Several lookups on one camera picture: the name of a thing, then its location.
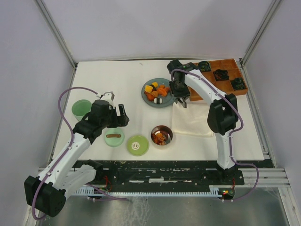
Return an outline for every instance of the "white table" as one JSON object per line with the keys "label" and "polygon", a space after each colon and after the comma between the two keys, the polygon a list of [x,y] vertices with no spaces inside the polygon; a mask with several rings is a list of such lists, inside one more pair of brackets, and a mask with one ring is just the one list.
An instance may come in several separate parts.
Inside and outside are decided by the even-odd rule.
{"label": "white table", "polygon": [[[83,86],[97,92],[104,93],[113,91],[115,94],[114,104],[124,104],[125,111],[130,118],[128,126],[123,127],[125,141],[119,147],[109,147],[101,135],[86,150],[80,160],[216,160],[217,146],[215,137],[200,138],[174,134],[174,139],[165,150],[159,150],[152,145],[150,138],[151,130],[157,125],[171,127],[172,106],[166,108],[153,108],[148,106],[141,97],[141,89],[145,82],[153,78],[170,79],[166,68],[170,60],[147,60],[147,61],[106,61],[106,62],[80,62],[75,74],[73,87]],[[85,90],[71,91],[65,117],[71,126],[77,123],[71,112],[72,105],[80,100],[88,99],[91,102],[96,96]],[[238,110],[244,120],[244,128],[234,134],[234,156],[237,160],[263,160],[261,145],[257,137],[251,111],[246,96],[237,96]],[[131,155],[126,148],[127,140],[141,134],[148,138],[150,148],[140,157]],[[70,139],[70,132],[63,122],[58,141],[55,147],[54,157],[61,151]]]}

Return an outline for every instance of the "brown tray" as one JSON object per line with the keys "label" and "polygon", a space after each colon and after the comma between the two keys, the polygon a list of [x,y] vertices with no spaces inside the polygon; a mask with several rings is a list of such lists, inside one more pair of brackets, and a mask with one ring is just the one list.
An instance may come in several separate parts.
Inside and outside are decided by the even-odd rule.
{"label": "brown tray", "polygon": [[[238,95],[245,95],[248,92],[248,87],[246,86],[245,80],[235,62],[234,59],[227,59],[227,60],[214,60],[209,61],[209,64],[211,66],[210,72],[202,72],[202,74],[217,88],[219,88],[221,91],[224,91],[227,94],[233,93],[235,96]],[[217,69],[227,70],[229,80],[226,81],[216,81],[213,72]],[[231,84],[231,81],[235,78],[242,78],[245,83],[246,89],[242,90],[234,90]],[[194,91],[192,88],[188,87],[190,91],[190,101],[196,101],[196,100],[202,100],[196,91]]]}

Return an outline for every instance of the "gray-blue plate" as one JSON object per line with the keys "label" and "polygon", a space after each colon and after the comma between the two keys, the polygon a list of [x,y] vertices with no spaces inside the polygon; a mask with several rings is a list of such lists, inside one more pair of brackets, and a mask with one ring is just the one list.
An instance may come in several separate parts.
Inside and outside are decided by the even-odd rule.
{"label": "gray-blue plate", "polygon": [[164,84],[165,86],[169,86],[169,82],[170,82],[169,80],[163,79],[163,78],[156,78],[156,79],[149,80],[142,86],[142,90],[141,90],[142,99],[145,101],[145,103],[147,103],[149,106],[152,106],[152,107],[161,108],[161,107],[167,107],[167,106],[172,105],[174,103],[174,97],[171,95],[171,91],[168,92],[168,95],[166,97],[159,96],[159,98],[162,99],[161,104],[155,104],[153,101],[149,101],[147,99],[146,95],[144,94],[145,85],[150,86],[155,81],[158,83],[158,85]]}

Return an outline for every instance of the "gray wall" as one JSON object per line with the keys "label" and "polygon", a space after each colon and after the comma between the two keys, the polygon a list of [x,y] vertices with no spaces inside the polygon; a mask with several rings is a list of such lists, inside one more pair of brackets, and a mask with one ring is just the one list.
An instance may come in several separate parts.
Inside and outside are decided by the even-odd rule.
{"label": "gray wall", "polygon": [[76,61],[238,58],[272,0],[44,0]]}
{"label": "gray wall", "polygon": [[278,166],[301,208],[301,1],[286,0],[259,42],[247,71]]}
{"label": "gray wall", "polygon": [[0,225],[23,222],[24,180],[46,163],[72,68],[33,0],[0,3]]}

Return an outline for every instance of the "white cloth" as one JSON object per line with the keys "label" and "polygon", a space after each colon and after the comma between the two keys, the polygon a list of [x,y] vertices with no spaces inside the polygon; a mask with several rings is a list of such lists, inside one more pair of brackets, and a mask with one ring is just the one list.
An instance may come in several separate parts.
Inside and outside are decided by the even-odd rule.
{"label": "white cloth", "polygon": [[174,133],[212,137],[213,132],[207,123],[209,106],[207,104],[187,103],[187,108],[174,103],[171,129]]}

